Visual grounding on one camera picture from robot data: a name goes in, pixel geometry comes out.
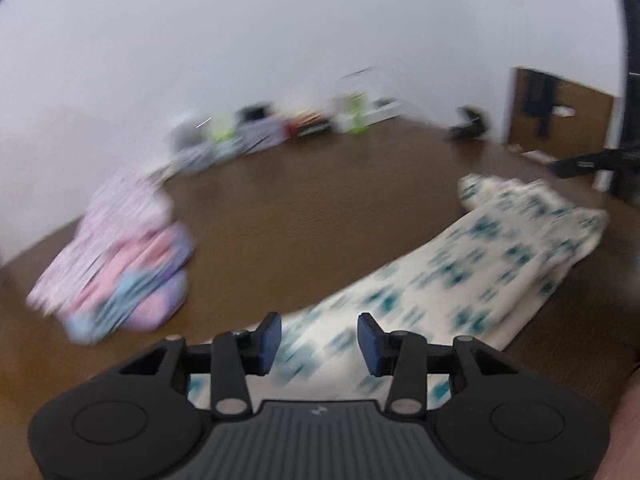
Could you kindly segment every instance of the ribbed gray panel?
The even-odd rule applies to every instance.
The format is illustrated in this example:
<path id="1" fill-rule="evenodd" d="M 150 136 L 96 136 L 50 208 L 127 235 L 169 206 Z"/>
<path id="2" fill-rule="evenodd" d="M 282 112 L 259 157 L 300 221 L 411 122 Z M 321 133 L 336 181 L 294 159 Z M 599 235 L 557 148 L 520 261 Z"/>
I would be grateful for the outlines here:
<path id="1" fill-rule="evenodd" d="M 385 418 L 373 402 L 265 402 L 219 424 L 167 480 L 470 480 L 423 427 Z"/>

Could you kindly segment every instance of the white logo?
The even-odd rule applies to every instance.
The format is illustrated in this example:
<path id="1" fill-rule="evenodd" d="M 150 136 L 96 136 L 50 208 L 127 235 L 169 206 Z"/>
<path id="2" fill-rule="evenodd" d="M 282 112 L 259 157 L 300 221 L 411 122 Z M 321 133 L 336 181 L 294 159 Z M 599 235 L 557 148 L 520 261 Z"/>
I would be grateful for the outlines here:
<path id="1" fill-rule="evenodd" d="M 317 416 L 322 416 L 328 411 L 329 411 L 328 407 L 326 407 L 326 406 L 318 406 L 317 408 L 312 409 L 311 413 L 313 413 L 314 415 L 317 415 Z"/>

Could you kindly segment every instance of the table surface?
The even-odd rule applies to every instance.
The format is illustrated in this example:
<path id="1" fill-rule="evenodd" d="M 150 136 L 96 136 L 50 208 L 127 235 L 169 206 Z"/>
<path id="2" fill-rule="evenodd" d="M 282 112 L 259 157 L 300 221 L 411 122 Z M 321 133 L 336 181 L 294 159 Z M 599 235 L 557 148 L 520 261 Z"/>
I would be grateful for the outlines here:
<path id="1" fill-rule="evenodd" d="M 482 141 L 407 120 L 359 136 L 325 136 L 247 156 L 166 189 L 196 241 L 184 307 L 153 333 L 117 332 L 93 348 L 74 346 L 53 319 L 24 307 L 25 294 L 70 240 L 73 225 L 9 266 L 0 286 L 0 478 L 39 478 L 26 427 L 47 399 L 157 339 L 198 343 L 292 312 L 431 240 L 463 215 L 456 196 L 469 172 L 551 176 Z M 554 181 L 582 206 L 610 213 L 599 247 L 569 273 L 507 348 L 516 362 L 594 400 L 610 415 L 634 364 L 640 298 L 640 212 L 580 180 Z"/>

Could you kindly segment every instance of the pastel clothing pile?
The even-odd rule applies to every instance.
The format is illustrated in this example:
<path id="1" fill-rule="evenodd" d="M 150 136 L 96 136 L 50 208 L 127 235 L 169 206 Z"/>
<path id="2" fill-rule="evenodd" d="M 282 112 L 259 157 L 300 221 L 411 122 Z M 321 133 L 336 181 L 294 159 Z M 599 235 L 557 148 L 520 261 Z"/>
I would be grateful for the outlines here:
<path id="1" fill-rule="evenodd" d="M 94 194 L 74 240 L 27 301 L 55 314 L 78 344 L 95 344 L 119 327 L 154 330 L 184 302 L 182 267 L 192 252 L 187 230 L 172 224 L 169 197 L 121 173 Z"/>
<path id="2" fill-rule="evenodd" d="M 604 211 L 576 207 L 545 182 L 523 184 L 470 174 L 459 182 L 470 212 L 439 236 L 316 306 L 284 319 L 268 376 L 248 377 L 254 408 L 263 399 L 377 399 L 390 378 L 368 374 L 356 320 L 411 330 L 436 344 L 473 335 L 503 349 L 536 314 L 572 265 L 591 253 Z M 194 376 L 190 399 L 209 402 L 209 377 Z M 429 377 L 428 403 L 449 395 L 446 376 Z"/>

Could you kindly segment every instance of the wall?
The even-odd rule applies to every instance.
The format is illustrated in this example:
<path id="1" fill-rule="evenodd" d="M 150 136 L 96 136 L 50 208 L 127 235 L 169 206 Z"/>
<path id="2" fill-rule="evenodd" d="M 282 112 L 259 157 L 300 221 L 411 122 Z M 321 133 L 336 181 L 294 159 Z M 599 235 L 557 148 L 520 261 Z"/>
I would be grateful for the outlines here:
<path id="1" fill-rule="evenodd" d="M 510 67 L 622 93 L 618 0 L 2 0 L 0 253 L 79 215 L 122 165 L 167 161 L 179 114 L 324 104 L 384 67 L 441 124 L 477 104 L 504 133 Z"/>

